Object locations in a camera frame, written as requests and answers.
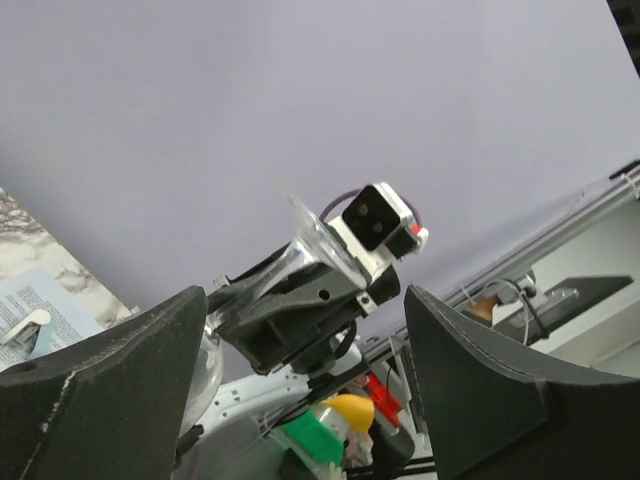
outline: marble surface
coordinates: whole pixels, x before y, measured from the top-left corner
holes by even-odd
[[[78,260],[0,188],[0,281],[43,267],[77,297],[98,324],[131,314]]]

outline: black cable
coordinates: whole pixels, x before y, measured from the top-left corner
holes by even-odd
[[[348,479],[368,479],[368,480],[387,480],[401,477],[418,475],[421,473],[433,473],[436,471],[436,465],[433,457],[423,457],[410,460],[404,468],[401,469],[376,469],[370,465],[367,467],[346,468],[345,473]]]
[[[385,382],[385,386],[387,387],[387,401],[389,401],[389,380],[391,380],[391,365],[389,365],[389,371],[387,372],[387,381]]]
[[[531,300],[529,300],[529,296],[527,295],[527,291],[524,288],[522,288],[520,285],[518,285],[516,282],[507,280],[507,279],[504,279],[504,281],[512,285],[516,289],[516,291],[518,291],[518,293],[520,294],[519,295],[520,299],[524,302],[524,305],[522,307],[529,309],[529,312],[531,313],[531,315],[533,315],[533,321],[536,322],[536,325],[538,325],[538,329],[540,330],[540,337],[542,337],[545,340],[549,338],[549,331],[547,330],[547,327],[545,327],[544,324],[542,323],[542,320],[540,319],[540,315],[538,315],[538,312],[536,312],[536,309],[533,308]]]

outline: cable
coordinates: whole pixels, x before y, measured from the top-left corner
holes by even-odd
[[[361,192],[361,190],[349,190],[348,192],[343,193],[342,195],[339,195],[338,197],[334,198],[333,200],[331,200],[331,202],[329,202],[329,205],[327,205],[324,210],[322,210],[322,213],[320,213],[320,215],[318,215],[318,219],[325,221],[327,219],[327,217],[329,216],[329,214],[338,206],[340,205],[342,202],[344,202],[345,200],[348,200],[350,198],[353,198],[355,196],[357,196],[359,193]],[[416,220],[416,224],[422,226],[422,217],[420,217],[420,213],[418,212],[418,210],[411,205],[410,202],[407,201],[406,198],[402,198],[402,201],[404,203],[407,204],[407,207],[409,207],[409,210],[411,210],[411,213],[413,214],[413,218]]]
[[[200,480],[202,475],[202,467],[204,466],[204,448],[202,445],[196,447],[195,460],[191,469],[190,480]]]
[[[421,457],[409,460],[407,464],[399,469],[376,469],[373,465],[364,467],[349,467],[344,469],[348,479],[370,479],[386,480],[389,478],[401,478],[413,476],[420,473],[433,473],[436,465],[433,457]]]
[[[540,320],[540,316],[535,311],[535,309],[533,308],[533,305],[531,304],[531,301],[527,297],[527,292],[523,288],[519,287],[515,282],[512,282],[510,280],[506,280],[504,278],[498,278],[496,280],[491,280],[490,282],[485,284],[485,286],[480,291],[480,294],[484,293],[484,291],[487,288],[489,288],[492,285],[495,285],[496,283],[501,283],[501,284],[505,285],[507,288],[511,289],[518,296],[518,299],[522,302],[522,309],[523,309],[523,313],[524,313],[524,339],[522,341],[523,345],[526,346],[526,345],[528,345],[528,342],[529,342],[529,328],[530,328],[529,327],[529,321],[530,321],[529,314],[531,314],[533,316],[533,320],[538,325],[538,328],[540,329],[540,334],[543,336],[543,338],[549,338],[547,330],[544,327],[544,325],[542,323],[542,320]]]
[[[385,384],[386,384],[385,386],[387,388],[387,402],[389,401],[389,396],[390,396],[390,393],[389,393],[389,380],[391,380],[391,370],[393,370],[393,369],[391,368],[391,364],[389,364],[389,371],[387,372],[387,381],[385,382]]]

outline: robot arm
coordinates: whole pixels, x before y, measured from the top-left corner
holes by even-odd
[[[266,375],[290,364],[311,377],[332,368],[355,336],[356,319],[400,293],[393,263],[419,253],[427,231],[386,183],[365,187],[328,229],[359,266],[366,279],[362,289],[342,272],[314,263],[287,276],[242,309],[217,333],[246,357],[254,371]],[[209,296],[216,314],[234,297],[251,288],[257,276],[283,254],[286,246]],[[337,333],[351,333],[340,346]]]

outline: camera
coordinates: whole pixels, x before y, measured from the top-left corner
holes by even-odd
[[[366,186],[342,212],[345,225],[369,252],[383,245],[411,218],[411,211],[386,183]]]

